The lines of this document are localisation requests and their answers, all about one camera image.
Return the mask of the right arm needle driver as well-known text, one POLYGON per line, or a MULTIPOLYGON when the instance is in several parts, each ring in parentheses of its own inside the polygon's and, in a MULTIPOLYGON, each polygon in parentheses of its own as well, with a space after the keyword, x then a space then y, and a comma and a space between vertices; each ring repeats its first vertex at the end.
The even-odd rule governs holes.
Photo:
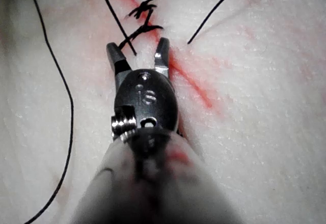
POLYGON ((178 129, 178 103, 170 80, 151 69, 116 74, 112 137, 143 127, 178 129))

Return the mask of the right arm needle driver jaw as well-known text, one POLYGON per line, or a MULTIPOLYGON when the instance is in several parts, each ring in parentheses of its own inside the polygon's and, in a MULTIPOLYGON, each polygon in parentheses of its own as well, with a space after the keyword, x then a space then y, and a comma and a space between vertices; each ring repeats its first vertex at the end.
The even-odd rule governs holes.
POLYGON ((154 54, 154 70, 169 77, 169 39, 161 37, 154 54))
POLYGON ((106 45, 106 52, 115 79, 123 80, 126 75, 131 72, 131 67, 126 60, 125 55, 116 43, 108 43, 106 45))

